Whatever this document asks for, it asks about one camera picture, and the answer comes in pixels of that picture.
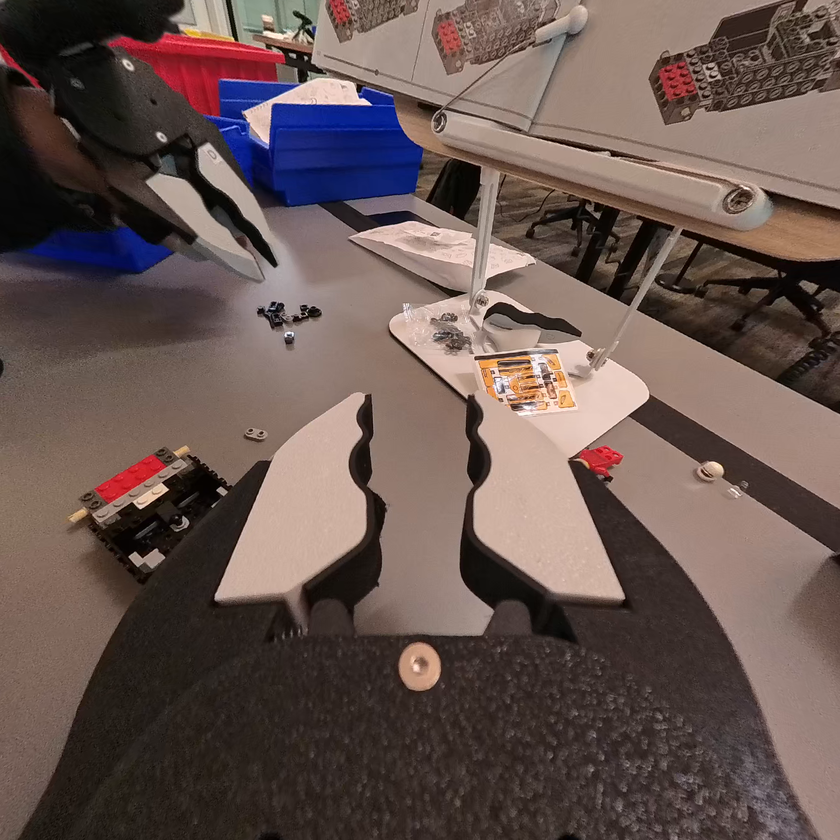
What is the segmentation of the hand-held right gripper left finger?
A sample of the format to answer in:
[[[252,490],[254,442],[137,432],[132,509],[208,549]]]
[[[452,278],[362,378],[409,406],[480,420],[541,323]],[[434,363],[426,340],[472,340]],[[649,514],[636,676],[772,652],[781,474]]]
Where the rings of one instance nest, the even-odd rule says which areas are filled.
[[[384,501],[370,488],[370,394],[352,393],[276,451],[215,593],[218,606],[279,605],[308,628],[314,606],[354,608],[382,572]]]

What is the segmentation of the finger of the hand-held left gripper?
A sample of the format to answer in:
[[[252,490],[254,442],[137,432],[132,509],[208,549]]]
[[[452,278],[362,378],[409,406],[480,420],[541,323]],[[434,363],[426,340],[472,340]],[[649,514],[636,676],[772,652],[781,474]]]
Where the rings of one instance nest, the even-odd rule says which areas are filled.
[[[275,239],[264,211],[238,169],[212,144],[195,151],[196,171],[209,190],[213,210],[225,214],[238,235],[244,236],[272,267],[278,266]]]
[[[264,280],[261,262],[238,243],[231,227],[219,222],[207,209],[192,183],[175,175],[158,173],[145,184],[173,211],[175,220],[186,226],[192,236],[191,246],[201,257],[248,280]]]

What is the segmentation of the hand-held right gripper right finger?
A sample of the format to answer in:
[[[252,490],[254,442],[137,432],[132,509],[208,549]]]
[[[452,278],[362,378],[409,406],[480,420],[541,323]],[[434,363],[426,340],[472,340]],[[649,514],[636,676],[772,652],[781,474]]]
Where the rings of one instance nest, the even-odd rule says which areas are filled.
[[[490,576],[507,574],[550,602],[623,604],[625,594],[570,459],[535,423],[484,392],[467,400],[469,441],[462,576],[492,604],[515,597]]]

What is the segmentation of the blue plastic bin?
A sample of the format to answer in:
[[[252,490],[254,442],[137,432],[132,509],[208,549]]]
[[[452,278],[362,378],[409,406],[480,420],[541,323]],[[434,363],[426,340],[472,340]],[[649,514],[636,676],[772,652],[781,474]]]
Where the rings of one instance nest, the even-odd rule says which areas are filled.
[[[392,101],[272,113],[269,144],[251,137],[255,182],[285,207],[414,193],[423,150]]]
[[[212,144],[253,193],[247,122],[201,114],[150,65],[108,49],[54,59],[39,75],[49,83],[58,116],[103,173],[119,205],[119,223],[97,231],[60,229],[27,251],[132,273],[159,264],[175,251],[212,261],[193,249],[186,226],[145,183],[158,173],[189,181],[216,219],[233,228],[224,213],[213,209],[207,186],[198,180],[195,151]],[[234,236],[261,262],[263,271],[270,266],[244,236],[236,231]]]

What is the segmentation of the pile of small black toy pieces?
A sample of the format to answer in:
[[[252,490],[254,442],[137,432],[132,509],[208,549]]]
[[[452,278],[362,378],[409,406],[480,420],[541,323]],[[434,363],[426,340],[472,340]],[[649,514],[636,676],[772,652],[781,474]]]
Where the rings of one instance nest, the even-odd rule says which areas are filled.
[[[291,350],[297,345],[300,326],[322,320],[323,310],[305,303],[289,308],[282,301],[271,300],[259,304],[255,315],[267,323],[269,329],[280,336],[283,345]]]

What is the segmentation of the white book stand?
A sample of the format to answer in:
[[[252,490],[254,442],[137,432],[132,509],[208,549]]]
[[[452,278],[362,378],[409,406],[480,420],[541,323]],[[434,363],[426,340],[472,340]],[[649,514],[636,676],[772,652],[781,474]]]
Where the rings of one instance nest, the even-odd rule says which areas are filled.
[[[461,112],[436,109],[427,124],[409,129],[412,139],[456,159],[481,164],[479,223],[470,292],[450,301],[469,306],[476,335],[469,356],[432,355],[409,350],[398,317],[391,335],[433,373],[464,397],[480,391],[474,356],[496,354],[484,344],[485,311],[499,302],[524,311],[527,307],[502,292],[486,290],[490,234],[502,173],[530,177],[547,186],[568,187],[595,203],[622,209],[645,222],[670,228],[645,272],[632,302],[612,327],[608,339],[591,348],[582,339],[548,341],[537,347],[556,348],[569,373],[580,408],[575,413],[521,416],[542,431],[568,456],[585,448],[631,415],[649,397],[648,387],[612,357],[656,272],[683,233],[704,236],[740,250],[770,256],[793,267],[838,262],[838,208],[768,192],[748,182],[632,156],[599,151],[578,144],[543,140],[498,123]]]

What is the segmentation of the toy brick car model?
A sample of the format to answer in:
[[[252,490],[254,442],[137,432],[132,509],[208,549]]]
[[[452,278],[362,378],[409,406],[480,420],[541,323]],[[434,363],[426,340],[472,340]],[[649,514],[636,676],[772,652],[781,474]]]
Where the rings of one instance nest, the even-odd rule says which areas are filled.
[[[144,584],[231,489],[189,447],[162,447],[83,494],[67,522]]]

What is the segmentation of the instruction booklet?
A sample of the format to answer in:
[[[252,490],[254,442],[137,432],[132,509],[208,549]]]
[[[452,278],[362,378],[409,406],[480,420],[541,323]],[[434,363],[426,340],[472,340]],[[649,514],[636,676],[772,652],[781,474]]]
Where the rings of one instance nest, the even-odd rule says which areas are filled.
[[[838,208],[828,1],[320,2],[323,70],[543,140]]]

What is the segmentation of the person's left forearm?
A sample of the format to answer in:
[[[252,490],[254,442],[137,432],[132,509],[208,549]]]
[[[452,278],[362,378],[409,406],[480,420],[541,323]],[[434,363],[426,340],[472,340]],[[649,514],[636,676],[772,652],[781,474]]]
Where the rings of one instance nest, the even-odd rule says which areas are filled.
[[[53,183],[39,169],[33,154],[18,135],[13,120],[9,101],[9,94],[13,86],[39,89],[32,86],[19,71],[8,66],[2,66],[2,253],[35,247],[60,229],[97,231],[116,227],[119,223],[119,205],[110,190],[110,197],[108,198],[68,190]],[[45,93],[50,99],[54,112],[51,98],[47,92]],[[62,121],[73,132],[65,120]],[[76,135],[75,137],[81,152],[86,155]],[[86,156],[94,164],[92,159],[88,155]]]

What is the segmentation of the person's left hand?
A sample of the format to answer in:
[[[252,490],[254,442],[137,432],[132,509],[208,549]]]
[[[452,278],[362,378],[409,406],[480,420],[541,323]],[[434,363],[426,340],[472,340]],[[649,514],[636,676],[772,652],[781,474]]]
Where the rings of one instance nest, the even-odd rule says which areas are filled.
[[[18,135],[53,183],[79,193],[110,197],[101,172],[81,152],[73,132],[54,114],[44,91],[13,86],[9,97]]]

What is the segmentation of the red object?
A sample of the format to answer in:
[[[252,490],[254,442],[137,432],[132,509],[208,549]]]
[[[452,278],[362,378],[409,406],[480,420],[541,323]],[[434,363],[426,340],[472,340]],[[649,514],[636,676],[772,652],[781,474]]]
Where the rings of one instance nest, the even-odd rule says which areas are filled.
[[[114,39],[110,46],[150,65],[172,89],[201,113],[218,116],[218,82],[222,79],[277,81],[280,52],[218,38],[165,34],[154,43]]]

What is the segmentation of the red toy brick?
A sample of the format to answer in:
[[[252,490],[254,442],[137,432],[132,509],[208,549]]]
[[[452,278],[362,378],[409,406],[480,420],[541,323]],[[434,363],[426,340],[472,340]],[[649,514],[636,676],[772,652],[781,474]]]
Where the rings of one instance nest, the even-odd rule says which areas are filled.
[[[624,455],[608,447],[583,449],[574,461],[582,464],[606,484],[613,481],[612,470],[622,464]]]

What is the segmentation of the white folded paper sheet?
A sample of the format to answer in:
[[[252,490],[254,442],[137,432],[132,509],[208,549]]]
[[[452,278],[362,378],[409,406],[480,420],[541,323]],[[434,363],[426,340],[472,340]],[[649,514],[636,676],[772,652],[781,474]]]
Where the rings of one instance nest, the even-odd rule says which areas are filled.
[[[318,108],[370,107],[371,102],[362,97],[356,86],[347,80],[317,78],[303,82],[286,92],[263,101],[243,111],[250,135],[264,144],[270,143],[272,113],[280,106],[284,118],[290,109],[303,108],[306,116],[316,115]]]

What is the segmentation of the orange sticker sheet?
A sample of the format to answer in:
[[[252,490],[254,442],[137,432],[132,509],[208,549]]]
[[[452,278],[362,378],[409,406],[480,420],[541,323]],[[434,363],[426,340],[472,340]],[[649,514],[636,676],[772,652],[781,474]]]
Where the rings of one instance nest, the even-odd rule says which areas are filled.
[[[580,408],[556,348],[478,354],[473,362],[480,391],[520,416],[570,414]]]

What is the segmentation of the grey plate with wavy black edge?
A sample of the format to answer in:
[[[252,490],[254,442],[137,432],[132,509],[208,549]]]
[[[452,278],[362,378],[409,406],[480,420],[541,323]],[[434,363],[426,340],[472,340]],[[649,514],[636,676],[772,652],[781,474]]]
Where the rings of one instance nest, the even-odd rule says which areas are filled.
[[[524,311],[510,303],[491,305],[481,323],[484,344],[493,352],[528,350],[537,347],[548,334],[548,341],[576,340],[582,331],[563,318]]]

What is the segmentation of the printed white paper bag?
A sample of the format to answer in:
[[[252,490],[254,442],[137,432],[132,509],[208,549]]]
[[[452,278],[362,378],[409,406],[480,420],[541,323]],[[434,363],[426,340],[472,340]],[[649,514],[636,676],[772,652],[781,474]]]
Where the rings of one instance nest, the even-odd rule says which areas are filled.
[[[472,288],[476,237],[465,231],[410,220],[359,232],[350,242],[441,288]]]

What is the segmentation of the clear plastic parts bag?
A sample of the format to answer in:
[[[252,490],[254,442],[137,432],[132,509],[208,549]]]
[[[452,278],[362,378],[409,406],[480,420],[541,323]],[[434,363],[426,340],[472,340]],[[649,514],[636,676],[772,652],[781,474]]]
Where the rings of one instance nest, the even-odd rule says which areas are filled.
[[[476,348],[476,328],[467,304],[402,305],[397,325],[403,343],[421,354],[469,356]]]

